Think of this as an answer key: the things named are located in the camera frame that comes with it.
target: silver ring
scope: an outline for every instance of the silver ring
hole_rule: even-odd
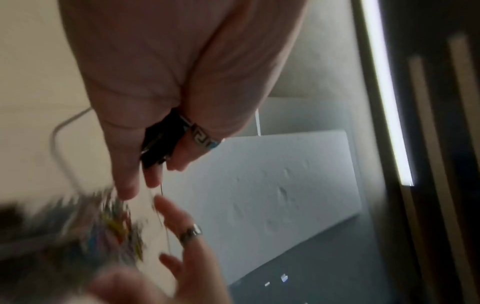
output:
[[[213,149],[213,148],[216,148],[218,147],[218,145],[221,143],[221,142],[218,142],[218,141],[215,141],[213,140],[212,138],[210,138],[210,136],[208,136],[204,130],[202,130],[201,127],[199,127],[198,125],[193,125],[191,127],[191,133],[193,135],[193,140],[201,145],[202,147],[205,147],[207,149]]]
[[[182,245],[183,248],[185,248],[185,245],[194,237],[202,235],[202,230],[197,224],[193,224],[192,227],[188,228],[186,232],[180,234],[178,239],[180,240],[180,244]]]

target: skin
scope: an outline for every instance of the skin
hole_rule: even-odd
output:
[[[161,196],[155,197],[155,208],[177,237],[194,223],[188,213]],[[87,290],[108,304],[232,303],[217,259],[202,236],[196,236],[186,244],[183,261],[168,254],[160,255],[159,259],[178,282],[173,297],[165,295],[132,268],[109,270],[93,280]]]
[[[58,0],[103,129],[118,194],[139,191],[145,128],[178,107],[214,140],[238,132],[276,82],[307,0]],[[166,163],[208,151],[187,132]],[[149,187],[162,169],[144,170]]]

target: blurry colorful item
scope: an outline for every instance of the blurry colorful item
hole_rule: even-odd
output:
[[[8,239],[0,238],[0,251],[20,238],[28,246],[29,239],[38,239],[45,231],[58,235],[64,229],[82,232],[73,239],[65,237],[71,235],[68,232],[62,233],[59,238],[64,239],[59,243],[0,260],[1,303],[55,302],[80,291],[101,268],[135,266],[143,258],[142,224],[132,223],[128,205],[112,189],[82,196],[77,204],[54,201],[41,212],[43,223],[23,223],[18,231],[0,227],[0,234],[9,232]],[[12,210],[7,213],[11,218]]]

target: white board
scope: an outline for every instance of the white board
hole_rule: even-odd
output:
[[[344,131],[231,138],[165,172],[162,188],[201,226],[228,283],[361,209]]]

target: wire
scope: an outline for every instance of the wire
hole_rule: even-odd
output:
[[[73,170],[70,168],[70,166],[67,164],[67,162],[64,160],[62,155],[59,152],[58,146],[57,146],[57,134],[62,130],[64,127],[67,125],[71,124],[78,118],[82,117],[86,113],[90,112],[92,108],[85,109],[81,111],[80,113],[77,113],[73,115],[72,117],[68,118],[67,120],[59,123],[53,131],[50,133],[50,154],[53,157],[53,160],[55,161],[56,165],[60,169],[60,171],[65,175],[67,180],[69,181],[70,185],[74,188],[76,192],[79,194],[85,194],[84,189],[80,185],[79,180],[75,176]]]

